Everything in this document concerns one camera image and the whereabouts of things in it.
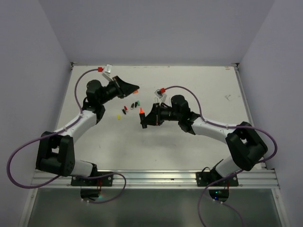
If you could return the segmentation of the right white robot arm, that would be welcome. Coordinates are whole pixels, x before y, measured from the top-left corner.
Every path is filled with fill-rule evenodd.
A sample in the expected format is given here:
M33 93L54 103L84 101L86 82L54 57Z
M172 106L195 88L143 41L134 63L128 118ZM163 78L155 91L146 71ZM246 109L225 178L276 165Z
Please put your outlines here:
M268 148L248 122L239 125L219 127L202 120L191 111L182 95L171 98L171 106L154 103L151 112L139 113L142 128L160 126L165 121L176 121L182 131L192 135L206 136L227 145L230 156L217 163L202 179L215 185L223 185L228 176L240 170L250 171L266 154Z

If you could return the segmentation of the orange capped black highlighter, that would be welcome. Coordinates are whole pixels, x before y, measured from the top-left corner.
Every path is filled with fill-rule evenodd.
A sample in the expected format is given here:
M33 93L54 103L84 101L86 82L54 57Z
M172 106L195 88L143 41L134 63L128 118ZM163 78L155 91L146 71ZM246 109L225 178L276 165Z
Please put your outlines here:
M140 117L140 124L141 124L142 128L143 128L143 129L146 129L146 128L147 128L147 125L144 124L145 112L143 111L142 108L140 108L139 117Z

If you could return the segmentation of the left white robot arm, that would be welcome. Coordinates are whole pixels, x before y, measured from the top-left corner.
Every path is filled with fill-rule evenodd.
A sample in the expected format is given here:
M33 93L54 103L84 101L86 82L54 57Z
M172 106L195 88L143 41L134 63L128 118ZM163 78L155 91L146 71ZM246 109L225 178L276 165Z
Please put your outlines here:
M86 97L80 113L69 124L55 132L44 132L38 147L36 169L59 176L79 176L92 186L98 181L96 165L76 160L74 144L91 127L97 125L105 113L104 104L115 97L125 98L138 90L133 85L115 76L107 86L98 80L87 83Z

